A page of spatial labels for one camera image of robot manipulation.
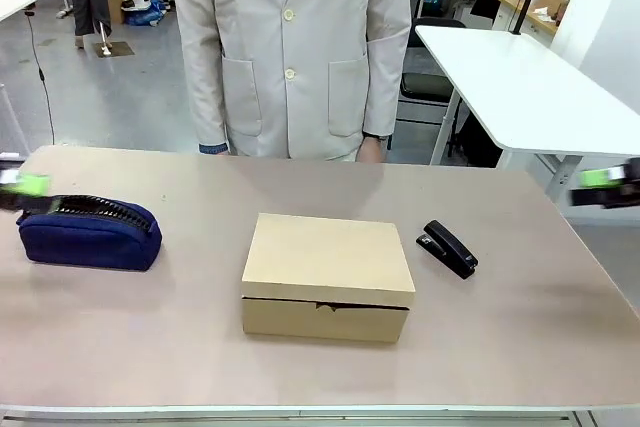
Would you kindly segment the person's left hand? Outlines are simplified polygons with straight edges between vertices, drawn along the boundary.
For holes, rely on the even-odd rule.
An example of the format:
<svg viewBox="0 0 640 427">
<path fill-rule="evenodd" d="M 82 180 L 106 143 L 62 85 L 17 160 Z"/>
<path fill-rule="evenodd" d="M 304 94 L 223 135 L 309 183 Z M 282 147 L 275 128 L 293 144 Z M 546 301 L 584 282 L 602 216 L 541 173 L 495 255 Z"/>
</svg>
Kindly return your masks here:
<svg viewBox="0 0 640 427">
<path fill-rule="evenodd" d="M 384 161 L 383 140 L 378 137 L 364 137 L 358 150 L 357 161 L 362 163 L 382 163 Z"/>
</svg>

